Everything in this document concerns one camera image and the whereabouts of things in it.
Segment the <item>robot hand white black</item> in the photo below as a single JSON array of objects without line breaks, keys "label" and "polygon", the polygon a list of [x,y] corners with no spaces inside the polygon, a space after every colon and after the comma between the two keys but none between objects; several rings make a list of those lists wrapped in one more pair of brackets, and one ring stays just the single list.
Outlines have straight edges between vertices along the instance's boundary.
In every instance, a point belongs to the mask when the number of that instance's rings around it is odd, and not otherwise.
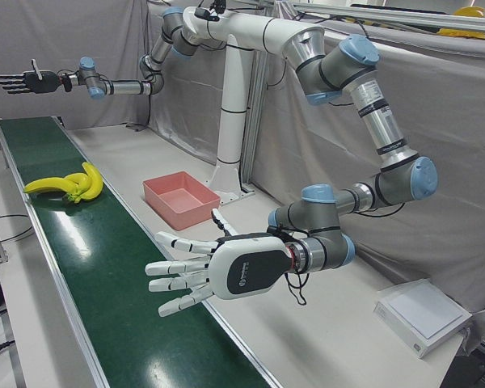
[{"label": "robot hand white black", "polygon": [[149,291],[191,289],[158,308],[162,317],[180,312],[213,295],[224,300],[267,292],[293,267],[293,257],[285,243],[269,233],[238,234],[214,209],[213,222],[224,232],[214,241],[181,238],[159,232],[156,240],[180,251],[198,253],[186,260],[158,261],[145,266],[145,274],[156,276]]},{"label": "robot hand white black", "polygon": [[21,74],[0,74],[0,85],[9,94],[52,93],[61,86],[59,76],[50,70],[40,70],[34,58],[32,70]]}]

